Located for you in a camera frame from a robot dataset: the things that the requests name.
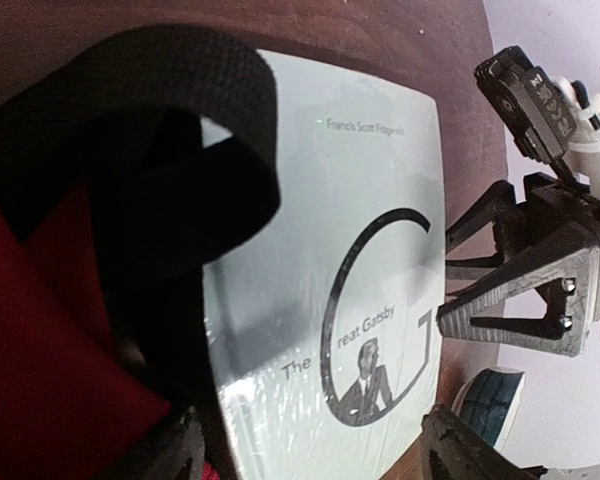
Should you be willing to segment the white dark bowl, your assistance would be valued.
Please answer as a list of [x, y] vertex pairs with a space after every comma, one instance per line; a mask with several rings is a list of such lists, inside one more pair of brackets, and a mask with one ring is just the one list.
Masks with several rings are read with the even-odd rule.
[[510, 368], [483, 369], [461, 387], [451, 410], [501, 453], [520, 408], [526, 377], [525, 372]]

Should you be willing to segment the grey Great Gatsby book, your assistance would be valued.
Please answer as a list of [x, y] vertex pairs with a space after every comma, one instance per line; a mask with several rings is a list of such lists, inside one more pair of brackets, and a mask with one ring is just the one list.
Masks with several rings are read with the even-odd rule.
[[438, 112], [416, 90], [266, 52], [281, 206], [204, 272], [241, 479], [378, 479], [435, 402], [444, 299]]

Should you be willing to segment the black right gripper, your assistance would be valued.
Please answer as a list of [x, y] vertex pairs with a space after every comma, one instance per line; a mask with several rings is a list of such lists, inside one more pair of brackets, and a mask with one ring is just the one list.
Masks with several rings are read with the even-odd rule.
[[[489, 256], [446, 260], [448, 280], [478, 280], [499, 268], [441, 306], [438, 329], [446, 338], [576, 357], [585, 350], [591, 325], [600, 322], [600, 200], [587, 186], [567, 186], [543, 173], [526, 176], [524, 191], [531, 248], [515, 258], [523, 249], [523, 211], [505, 180], [493, 183], [446, 230], [447, 254], [487, 225], [495, 246]], [[535, 289], [546, 303], [542, 317], [486, 314]]]

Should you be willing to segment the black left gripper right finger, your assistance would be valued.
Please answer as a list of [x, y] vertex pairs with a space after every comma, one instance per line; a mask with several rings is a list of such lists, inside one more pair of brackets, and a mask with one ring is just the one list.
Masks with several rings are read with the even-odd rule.
[[536, 480], [543, 466], [519, 468], [483, 441], [444, 405], [435, 405], [421, 423], [426, 480]]

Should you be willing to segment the red student backpack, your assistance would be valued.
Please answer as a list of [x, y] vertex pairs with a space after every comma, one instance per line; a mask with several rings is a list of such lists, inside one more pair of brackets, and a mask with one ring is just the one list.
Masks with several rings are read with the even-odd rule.
[[277, 92], [235, 36], [111, 35], [0, 105], [0, 479], [125, 479], [193, 406], [234, 477], [203, 269], [280, 205]]

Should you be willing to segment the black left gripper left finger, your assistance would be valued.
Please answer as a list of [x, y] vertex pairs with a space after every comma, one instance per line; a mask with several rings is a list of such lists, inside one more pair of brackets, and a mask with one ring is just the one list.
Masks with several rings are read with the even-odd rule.
[[125, 457], [125, 479], [201, 479], [204, 438], [193, 406], [171, 411]]

